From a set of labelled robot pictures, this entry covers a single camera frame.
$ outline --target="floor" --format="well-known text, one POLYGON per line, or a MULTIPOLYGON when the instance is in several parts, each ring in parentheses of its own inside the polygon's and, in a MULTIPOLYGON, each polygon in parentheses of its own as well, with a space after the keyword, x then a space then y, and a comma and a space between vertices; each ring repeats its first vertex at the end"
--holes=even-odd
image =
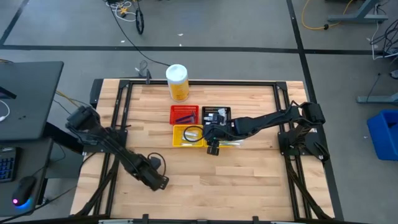
MULTIPOLYGON (((361 3, 352 3, 348 13, 361 3)), ((308 30, 300 23, 304 4, 305 0, 143 0, 144 34, 137 34, 134 23, 121 25, 136 45, 146 47, 148 57, 185 65, 190 78, 305 82, 309 93, 315 90, 326 117, 324 127, 344 219, 392 223, 398 217, 398 163, 377 159, 366 120, 382 109, 396 107, 359 105, 355 98, 368 94, 378 73, 381 77, 373 94, 397 92, 398 81, 388 72, 398 69, 398 63, 374 61, 369 54, 368 39, 375 24, 308 30), (292 2, 298 19, 305 55, 297 50, 287 2, 292 2), (306 63, 309 73, 303 72, 306 63)), ((312 0, 305 13, 306 23, 322 26, 327 14, 341 14, 345 4, 312 0)), ((396 1, 383 7, 390 19, 380 25, 378 35, 397 19, 397 7, 396 1)), ((134 68, 143 59, 138 52, 130 51, 130 43, 100 0, 0 0, 0 34, 12 21, 15 26, 6 32, 0 58, 65 62, 58 89, 81 101, 88 102, 95 78, 136 76, 134 68), (17 11, 22 13, 13 20, 17 11)), ((154 78, 164 77, 165 67, 149 63, 149 69, 154 78)), ((57 99, 66 109, 74 109, 67 101, 57 99)), ((66 117, 59 105, 52 106, 50 122, 64 128, 66 117)), ((59 156, 60 152, 54 150, 52 157, 59 156)), ((77 183, 77 172, 71 170, 78 170, 81 161, 80 155, 68 152, 65 160, 49 169, 48 177, 64 178, 50 179, 48 198, 77 183)), ((73 194, 16 221, 66 217, 73 194)))

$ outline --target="white lid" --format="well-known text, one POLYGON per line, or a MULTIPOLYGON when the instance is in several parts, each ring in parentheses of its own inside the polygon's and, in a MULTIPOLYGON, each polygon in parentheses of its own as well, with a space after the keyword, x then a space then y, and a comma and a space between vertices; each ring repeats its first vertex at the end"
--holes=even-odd
POLYGON ((179 83, 185 81, 187 77, 188 77, 188 71, 187 68, 185 68, 183 65, 179 64, 171 65, 166 70, 166 78, 171 82, 179 83))

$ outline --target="cylindrical container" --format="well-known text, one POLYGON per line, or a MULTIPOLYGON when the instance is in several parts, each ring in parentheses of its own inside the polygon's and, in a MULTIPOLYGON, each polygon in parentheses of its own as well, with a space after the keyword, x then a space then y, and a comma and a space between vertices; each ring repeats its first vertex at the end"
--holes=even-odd
POLYGON ((183 65, 171 65, 166 70, 170 95, 175 101, 184 101, 189 95, 188 72, 183 65))

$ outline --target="computer mouse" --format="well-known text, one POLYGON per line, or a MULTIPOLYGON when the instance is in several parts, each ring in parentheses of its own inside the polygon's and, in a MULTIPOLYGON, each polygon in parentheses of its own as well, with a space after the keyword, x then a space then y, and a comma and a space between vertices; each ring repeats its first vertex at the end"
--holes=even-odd
POLYGON ((18 183, 18 188, 15 189, 14 193, 12 194, 12 203, 15 206, 25 204, 32 193, 35 183, 35 177, 29 176, 22 178, 18 183))

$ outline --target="blue bin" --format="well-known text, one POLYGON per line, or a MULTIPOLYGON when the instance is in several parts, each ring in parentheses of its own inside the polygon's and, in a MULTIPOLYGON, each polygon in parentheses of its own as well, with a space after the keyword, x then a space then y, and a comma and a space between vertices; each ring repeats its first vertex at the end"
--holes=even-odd
POLYGON ((382 110, 368 120, 374 149, 382 160, 398 161, 398 110, 382 110))

